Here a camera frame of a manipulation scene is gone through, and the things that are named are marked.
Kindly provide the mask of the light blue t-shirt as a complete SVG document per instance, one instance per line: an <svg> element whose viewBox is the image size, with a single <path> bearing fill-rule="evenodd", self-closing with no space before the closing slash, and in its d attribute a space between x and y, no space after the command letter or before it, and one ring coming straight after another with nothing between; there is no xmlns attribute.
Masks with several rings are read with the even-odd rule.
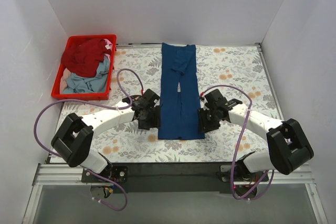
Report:
<svg viewBox="0 0 336 224"><path fill-rule="evenodd" d="M105 55L104 61L100 62L96 75L91 78L81 77L70 72L67 68L63 71L60 79L60 94L102 93L106 90L110 57Z"/></svg>

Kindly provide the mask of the floral patterned table mat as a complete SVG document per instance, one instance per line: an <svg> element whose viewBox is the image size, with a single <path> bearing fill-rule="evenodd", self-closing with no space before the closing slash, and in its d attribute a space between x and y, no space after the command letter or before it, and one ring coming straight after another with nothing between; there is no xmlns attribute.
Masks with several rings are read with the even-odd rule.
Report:
<svg viewBox="0 0 336 224"><path fill-rule="evenodd" d="M196 48L198 89L219 85L227 99L239 99L269 117L281 114L269 85L258 48ZM118 48L114 73L106 105L113 106L123 98L121 89L139 94L141 87L160 92L161 47ZM251 131L223 122L203 140L159 140L156 129L143 131L137 122L121 124L96 137L92 148L111 162L222 162L250 152L265 151L267 143Z"/></svg>

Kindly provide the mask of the aluminium frame rail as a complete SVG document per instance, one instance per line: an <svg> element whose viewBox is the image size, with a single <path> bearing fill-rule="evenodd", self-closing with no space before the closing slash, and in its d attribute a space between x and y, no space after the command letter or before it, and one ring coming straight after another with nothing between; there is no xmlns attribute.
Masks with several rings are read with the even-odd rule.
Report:
<svg viewBox="0 0 336 224"><path fill-rule="evenodd" d="M327 223L308 165L236 200L227 163L125 163L120 188L82 168L39 165L23 223Z"/></svg>

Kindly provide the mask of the blue Mickey Mouse t-shirt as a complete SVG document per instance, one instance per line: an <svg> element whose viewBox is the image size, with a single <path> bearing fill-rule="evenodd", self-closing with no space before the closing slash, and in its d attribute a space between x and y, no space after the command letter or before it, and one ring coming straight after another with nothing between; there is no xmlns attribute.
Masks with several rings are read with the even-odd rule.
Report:
<svg viewBox="0 0 336 224"><path fill-rule="evenodd" d="M160 94L160 140L198 140L205 133L198 129L196 46L162 44Z"/></svg>

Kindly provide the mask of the dark red t-shirt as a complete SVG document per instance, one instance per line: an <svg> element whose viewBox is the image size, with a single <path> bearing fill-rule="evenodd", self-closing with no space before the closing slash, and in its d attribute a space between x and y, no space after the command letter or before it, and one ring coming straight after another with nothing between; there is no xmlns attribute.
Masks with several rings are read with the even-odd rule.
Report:
<svg viewBox="0 0 336 224"><path fill-rule="evenodd" d="M96 76L99 63L104 61L106 55L111 55L111 47L104 39L94 38L66 49L61 63L70 72L91 78Z"/></svg>

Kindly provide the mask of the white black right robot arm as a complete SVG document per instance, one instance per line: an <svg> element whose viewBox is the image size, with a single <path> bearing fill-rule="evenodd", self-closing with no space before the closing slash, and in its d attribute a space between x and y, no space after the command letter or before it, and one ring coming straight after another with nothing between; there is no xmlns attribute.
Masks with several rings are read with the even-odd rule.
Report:
<svg viewBox="0 0 336 224"><path fill-rule="evenodd" d="M217 130L220 122L226 121L244 127L267 142L266 151L253 151L238 160L237 173L242 180L251 180L257 172L266 170L288 175L314 157L297 120L282 121L253 111L237 99L227 100L218 89L202 93L200 99L205 101L205 106L198 110L201 132Z"/></svg>

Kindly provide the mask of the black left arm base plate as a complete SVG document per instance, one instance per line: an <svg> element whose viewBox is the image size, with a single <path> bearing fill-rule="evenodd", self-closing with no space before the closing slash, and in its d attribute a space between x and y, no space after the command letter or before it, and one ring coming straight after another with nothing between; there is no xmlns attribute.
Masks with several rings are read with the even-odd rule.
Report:
<svg viewBox="0 0 336 224"><path fill-rule="evenodd" d="M108 172L102 172L100 176L107 177L116 183L125 183L128 180L128 167L117 165L109 169ZM83 170L81 182L83 183L103 183L106 182L104 179L98 178L92 175L90 172Z"/></svg>

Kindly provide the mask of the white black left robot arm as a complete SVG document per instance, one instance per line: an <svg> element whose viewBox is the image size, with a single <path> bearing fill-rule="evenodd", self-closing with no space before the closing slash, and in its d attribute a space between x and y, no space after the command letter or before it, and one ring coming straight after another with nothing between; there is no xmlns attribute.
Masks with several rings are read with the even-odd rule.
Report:
<svg viewBox="0 0 336 224"><path fill-rule="evenodd" d="M68 114L53 137L51 146L69 167L89 169L98 181L106 182L111 178L112 164L91 148L92 140L113 127L132 121L138 121L141 130L158 129L159 99L154 91L147 89L143 95L122 99L113 109L83 116Z"/></svg>

